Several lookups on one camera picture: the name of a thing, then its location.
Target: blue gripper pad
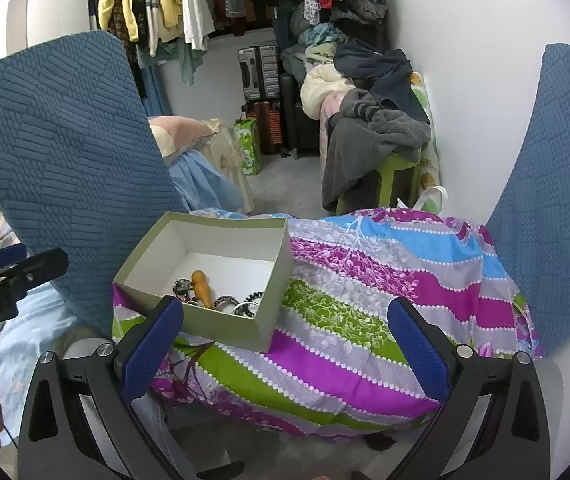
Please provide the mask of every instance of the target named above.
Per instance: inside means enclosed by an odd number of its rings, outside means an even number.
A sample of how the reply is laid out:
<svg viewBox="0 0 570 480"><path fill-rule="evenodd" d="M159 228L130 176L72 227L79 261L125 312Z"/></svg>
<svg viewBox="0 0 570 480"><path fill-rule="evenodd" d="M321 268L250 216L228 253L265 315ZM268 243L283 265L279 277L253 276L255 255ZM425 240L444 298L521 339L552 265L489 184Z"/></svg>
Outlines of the blue gripper pad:
<svg viewBox="0 0 570 480"><path fill-rule="evenodd" d="M182 320L182 305L174 298L143 335L123 365L120 395L127 405L145 395L172 342L182 329Z"/></svg>
<svg viewBox="0 0 570 480"><path fill-rule="evenodd" d="M387 323L425 394L444 403L451 393L447 365L398 298L389 304Z"/></svg>
<svg viewBox="0 0 570 480"><path fill-rule="evenodd" d="M12 264L17 264L27 257L27 247L23 244L15 244L0 249L0 269Z"/></svg>

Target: green stripe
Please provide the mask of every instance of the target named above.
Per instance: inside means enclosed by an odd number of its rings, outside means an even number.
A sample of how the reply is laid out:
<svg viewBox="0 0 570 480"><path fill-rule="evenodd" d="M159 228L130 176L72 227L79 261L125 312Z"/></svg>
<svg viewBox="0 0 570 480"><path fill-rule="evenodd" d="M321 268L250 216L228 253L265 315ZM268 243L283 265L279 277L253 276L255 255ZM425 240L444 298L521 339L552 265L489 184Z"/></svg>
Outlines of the green stripe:
<svg viewBox="0 0 570 480"><path fill-rule="evenodd" d="M113 335L122 337L130 328L142 323L144 320L143 316L136 316L133 319L126 320L119 320L114 316ZM191 353L190 349L196 349L196 347L186 348L188 346L187 342L180 337L175 339L174 346L183 353L187 352L187 354ZM290 413L319 425L342 424L360 431L381 431L386 428L386 426L379 424L356 420L344 413L334 415L333 413L316 412L301 406L267 386L247 368L215 345L211 346L200 356L198 364L203 370L214 376L227 390L250 400L253 404L279 412Z"/></svg>
<svg viewBox="0 0 570 480"><path fill-rule="evenodd" d="M329 330L379 357L407 364L382 319L335 300L302 280L291 281L283 305L293 308L310 325Z"/></svg>
<svg viewBox="0 0 570 480"><path fill-rule="evenodd" d="M520 292L514 296L514 301L512 301L512 304L517 314L523 315L525 313L526 303L527 301L525 300L525 297Z"/></svg>

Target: green stool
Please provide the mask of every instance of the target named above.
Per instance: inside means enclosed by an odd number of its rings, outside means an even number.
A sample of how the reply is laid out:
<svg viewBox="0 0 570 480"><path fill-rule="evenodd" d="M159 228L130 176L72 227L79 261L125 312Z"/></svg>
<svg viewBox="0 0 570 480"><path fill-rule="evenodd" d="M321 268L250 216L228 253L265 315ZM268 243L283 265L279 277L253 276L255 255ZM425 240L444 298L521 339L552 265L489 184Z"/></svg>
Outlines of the green stool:
<svg viewBox="0 0 570 480"><path fill-rule="evenodd" d="M378 194L378 204L376 207L389 207L392 201L392 186L394 184L394 173L396 171L408 170L414 168L412 177L412 189L409 195L409 203L407 207L412 207L418 199L418 184L420 179L420 150L418 150L418 162L410 162L398 153L392 153L387 159L376 168L376 172L380 175L380 193ZM336 215L347 214L345 210L344 193L338 197L336 205Z"/></svg>

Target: cardboard box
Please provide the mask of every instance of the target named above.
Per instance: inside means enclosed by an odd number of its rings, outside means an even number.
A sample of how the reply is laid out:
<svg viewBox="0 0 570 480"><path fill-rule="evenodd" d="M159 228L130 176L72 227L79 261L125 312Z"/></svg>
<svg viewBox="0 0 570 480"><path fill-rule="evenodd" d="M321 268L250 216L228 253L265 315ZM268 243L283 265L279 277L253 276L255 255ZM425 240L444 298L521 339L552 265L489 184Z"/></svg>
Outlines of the cardboard box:
<svg viewBox="0 0 570 480"><path fill-rule="evenodd" d="M212 298L242 301L264 291L253 319L184 304L182 330L232 346L260 352L270 349L293 258L287 220L231 220L165 213L143 237L119 270L115 283L148 314L173 295L174 283L202 270Z"/></svg>
<svg viewBox="0 0 570 480"><path fill-rule="evenodd" d="M245 175L258 175L262 169L258 122L256 119L238 120L234 133L242 149L242 172Z"/></svg>

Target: suitcase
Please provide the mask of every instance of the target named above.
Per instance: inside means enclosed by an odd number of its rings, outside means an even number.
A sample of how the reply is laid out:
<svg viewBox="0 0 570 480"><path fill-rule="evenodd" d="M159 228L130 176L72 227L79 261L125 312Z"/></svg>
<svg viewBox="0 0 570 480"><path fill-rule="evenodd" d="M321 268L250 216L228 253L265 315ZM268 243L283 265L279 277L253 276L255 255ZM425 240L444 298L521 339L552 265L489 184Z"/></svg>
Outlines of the suitcase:
<svg viewBox="0 0 570 480"><path fill-rule="evenodd" d="M277 153L283 145L283 121L280 101L259 101L242 107L249 119L256 119L261 153Z"/></svg>
<svg viewBox="0 0 570 480"><path fill-rule="evenodd" d="M241 65L245 101L267 101L280 97L276 45L241 48L238 51L238 62Z"/></svg>

